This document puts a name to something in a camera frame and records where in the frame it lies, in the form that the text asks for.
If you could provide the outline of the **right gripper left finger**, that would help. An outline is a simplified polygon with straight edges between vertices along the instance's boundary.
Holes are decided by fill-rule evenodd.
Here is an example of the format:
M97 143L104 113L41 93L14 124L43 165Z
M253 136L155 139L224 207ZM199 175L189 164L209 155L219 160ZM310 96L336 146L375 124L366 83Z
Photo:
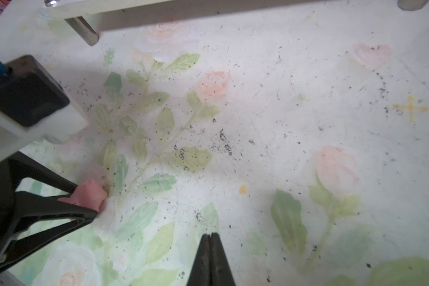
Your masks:
M187 286L210 285L210 235L204 234L195 255Z

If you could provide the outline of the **pink pig toy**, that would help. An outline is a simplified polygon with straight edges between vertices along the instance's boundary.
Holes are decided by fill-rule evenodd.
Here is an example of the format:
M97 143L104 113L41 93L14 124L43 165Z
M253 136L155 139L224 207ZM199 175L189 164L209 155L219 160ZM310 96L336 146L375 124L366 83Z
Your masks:
M108 194L95 180L90 179L76 187L70 197L63 197L58 201L100 212L100 208Z

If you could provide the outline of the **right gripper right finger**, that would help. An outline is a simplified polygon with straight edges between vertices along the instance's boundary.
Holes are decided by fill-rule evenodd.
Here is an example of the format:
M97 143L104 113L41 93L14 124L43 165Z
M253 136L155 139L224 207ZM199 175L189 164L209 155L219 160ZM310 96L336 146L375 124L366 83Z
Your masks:
M210 285L236 286L218 233L210 236Z

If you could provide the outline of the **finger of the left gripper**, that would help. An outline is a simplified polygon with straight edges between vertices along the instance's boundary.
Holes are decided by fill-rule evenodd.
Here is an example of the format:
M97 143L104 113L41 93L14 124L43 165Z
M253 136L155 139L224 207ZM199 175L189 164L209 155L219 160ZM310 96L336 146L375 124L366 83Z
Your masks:
M21 181L26 178L32 178L69 194L73 194L78 187L75 183L56 174L21 152L16 152L12 156L9 156L7 161L14 191L20 185Z
M0 206L0 273L18 264L52 242L89 225L98 212L60 201L17 192ZM61 220L63 223L24 238L21 234L37 223Z

